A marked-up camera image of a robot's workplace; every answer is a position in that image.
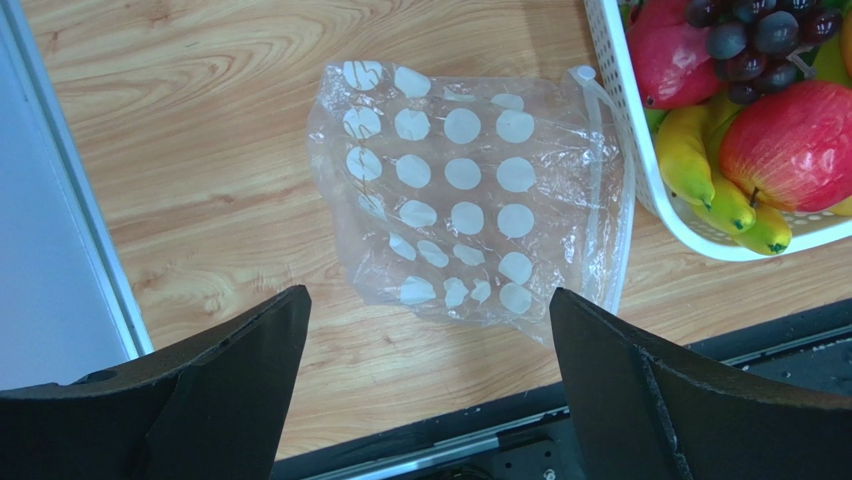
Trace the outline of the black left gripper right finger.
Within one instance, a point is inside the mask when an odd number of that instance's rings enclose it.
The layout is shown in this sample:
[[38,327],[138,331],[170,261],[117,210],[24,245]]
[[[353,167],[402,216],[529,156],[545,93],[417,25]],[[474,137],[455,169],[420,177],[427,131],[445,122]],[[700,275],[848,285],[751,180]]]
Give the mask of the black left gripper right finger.
[[590,479],[847,479],[851,399],[746,373],[563,288],[553,341]]

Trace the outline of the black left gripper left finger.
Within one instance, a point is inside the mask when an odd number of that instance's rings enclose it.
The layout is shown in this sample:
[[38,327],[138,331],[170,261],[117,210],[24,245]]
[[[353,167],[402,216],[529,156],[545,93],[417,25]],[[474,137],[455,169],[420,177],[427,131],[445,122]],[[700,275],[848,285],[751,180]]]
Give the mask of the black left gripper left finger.
[[1,394],[5,479],[267,479],[312,301],[290,287],[80,380]]

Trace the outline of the clear dotted zip bag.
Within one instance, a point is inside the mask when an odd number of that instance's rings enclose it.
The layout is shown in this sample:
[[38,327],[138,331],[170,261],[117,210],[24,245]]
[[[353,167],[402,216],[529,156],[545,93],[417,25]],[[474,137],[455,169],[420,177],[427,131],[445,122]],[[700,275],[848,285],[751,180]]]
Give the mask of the clear dotted zip bag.
[[565,288],[616,312],[635,175],[594,68],[552,82],[326,65],[307,155],[368,304],[552,344]]

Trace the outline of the red apple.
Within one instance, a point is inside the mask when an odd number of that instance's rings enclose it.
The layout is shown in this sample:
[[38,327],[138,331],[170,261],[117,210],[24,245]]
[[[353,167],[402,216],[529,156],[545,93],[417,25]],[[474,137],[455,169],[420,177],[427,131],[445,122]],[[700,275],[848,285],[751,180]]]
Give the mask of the red apple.
[[807,80],[744,108],[725,133],[721,173],[748,197],[820,212],[851,196],[851,89]]

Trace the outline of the dark purple grape bunch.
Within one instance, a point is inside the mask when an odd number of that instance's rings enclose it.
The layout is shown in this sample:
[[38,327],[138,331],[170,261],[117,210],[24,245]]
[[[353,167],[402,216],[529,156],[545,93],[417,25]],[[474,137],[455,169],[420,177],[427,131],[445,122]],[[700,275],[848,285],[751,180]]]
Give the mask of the dark purple grape bunch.
[[730,101],[750,104],[797,81],[826,76],[817,57],[839,38],[849,1],[689,1],[686,22],[706,34]]

